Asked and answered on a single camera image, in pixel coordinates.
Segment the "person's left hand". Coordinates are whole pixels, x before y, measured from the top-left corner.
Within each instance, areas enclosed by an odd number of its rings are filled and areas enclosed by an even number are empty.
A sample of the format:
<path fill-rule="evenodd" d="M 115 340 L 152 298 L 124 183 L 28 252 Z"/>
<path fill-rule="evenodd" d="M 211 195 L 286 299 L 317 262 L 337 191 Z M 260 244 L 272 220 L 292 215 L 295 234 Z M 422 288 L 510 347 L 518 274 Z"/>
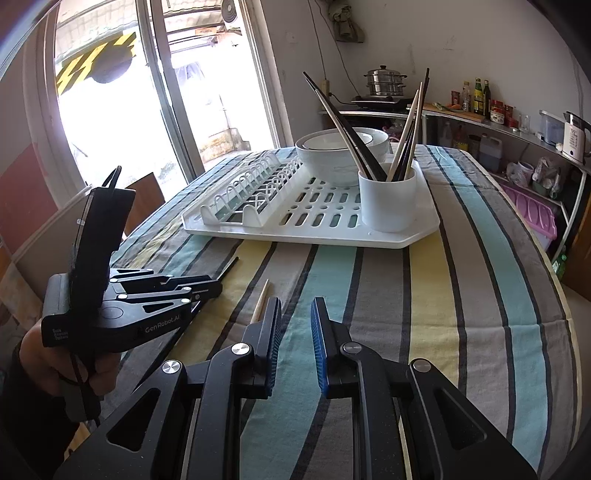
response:
<path fill-rule="evenodd" d="M 25 372 L 38 387 L 50 395 L 58 396 L 61 394 L 60 378 L 76 380 L 77 377 L 67 350 L 43 346 L 41 326 L 42 321 L 38 320 L 25 334 L 19 359 Z M 93 372 L 89 373 L 77 359 L 79 377 L 89 382 L 97 396 L 106 395 L 116 386 L 119 361 L 119 354 L 107 354 L 96 361 Z"/>

